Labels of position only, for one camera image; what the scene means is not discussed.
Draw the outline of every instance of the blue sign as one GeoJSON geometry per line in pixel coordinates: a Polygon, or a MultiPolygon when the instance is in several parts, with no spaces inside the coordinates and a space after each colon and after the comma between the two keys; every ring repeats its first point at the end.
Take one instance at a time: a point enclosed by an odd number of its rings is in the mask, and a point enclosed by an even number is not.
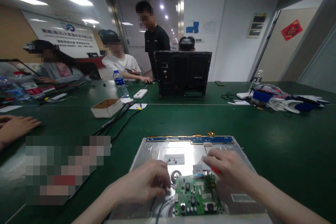
{"type": "Polygon", "coordinates": [[[62,25],[62,28],[64,30],[70,30],[70,31],[73,31],[73,32],[75,31],[75,28],[71,24],[65,25],[65,23],[61,23],[61,25],[62,25]]]}

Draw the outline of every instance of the red decoration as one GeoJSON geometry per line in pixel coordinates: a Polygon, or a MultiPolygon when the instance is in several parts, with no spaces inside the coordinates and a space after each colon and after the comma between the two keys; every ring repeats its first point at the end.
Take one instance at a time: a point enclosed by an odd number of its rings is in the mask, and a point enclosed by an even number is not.
{"type": "Polygon", "coordinates": [[[298,35],[300,32],[302,32],[303,29],[299,23],[299,21],[296,19],[293,23],[291,23],[289,26],[287,26],[285,29],[281,31],[284,39],[286,41],[294,38],[296,35],[298,35]]]}

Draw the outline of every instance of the plastic bottle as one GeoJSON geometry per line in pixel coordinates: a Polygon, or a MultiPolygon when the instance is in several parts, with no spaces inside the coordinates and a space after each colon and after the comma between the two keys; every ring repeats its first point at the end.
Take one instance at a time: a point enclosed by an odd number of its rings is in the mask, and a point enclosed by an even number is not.
{"type": "Polygon", "coordinates": [[[15,100],[29,100],[30,94],[28,94],[23,87],[21,87],[15,80],[7,77],[0,77],[0,88],[5,90],[8,97],[13,97],[15,100]]]}
{"type": "Polygon", "coordinates": [[[250,86],[250,88],[248,89],[248,91],[250,92],[251,89],[254,90],[254,88],[258,85],[260,85],[261,80],[263,79],[263,71],[259,70],[258,73],[255,74],[253,80],[252,80],[252,84],[250,86]]]}
{"type": "Polygon", "coordinates": [[[118,70],[114,70],[113,78],[118,87],[120,97],[121,98],[129,97],[130,95],[125,85],[124,77],[119,73],[118,70]]]}
{"type": "Polygon", "coordinates": [[[15,80],[30,94],[33,98],[37,99],[44,96],[44,93],[36,85],[36,83],[30,78],[25,76],[22,72],[13,72],[15,74],[15,80]]]}

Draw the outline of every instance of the long black hair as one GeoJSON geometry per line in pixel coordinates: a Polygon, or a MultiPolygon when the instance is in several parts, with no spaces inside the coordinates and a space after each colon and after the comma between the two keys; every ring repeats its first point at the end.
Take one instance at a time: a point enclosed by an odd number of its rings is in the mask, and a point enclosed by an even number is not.
{"type": "Polygon", "coordinates": [[[43,54],[44,50],[49,49],[52,50],[54,58],[56,58],[57,62],[62,62],[70,69],[71,73],[73,68],[77,68],[79,71],[84,74],[84,71],[80,64],[69,55],[62,52],[58,45],[53,45],[51,42],[46,40],[34,40],[27,44],[27,47],[24,47],[26,51],[34,54],[43,54]]]}

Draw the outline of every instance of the white t-shirt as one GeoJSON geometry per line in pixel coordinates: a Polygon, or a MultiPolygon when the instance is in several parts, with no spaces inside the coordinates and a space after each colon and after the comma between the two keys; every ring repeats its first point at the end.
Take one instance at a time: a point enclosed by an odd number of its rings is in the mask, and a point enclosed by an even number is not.
{"type": "Polygon", "coordinates": [[[126,68],[130,70],[135,69],[137,72],[141,72],[139,64],[133,56],[129,54],[123,55],[123,58],[117,58],[112,54],[107,55],[103,58],[102,63],[112,73],[112,75],[114,74],[114,70],[119,70],[121,72],[127,73],[126,68]]]}

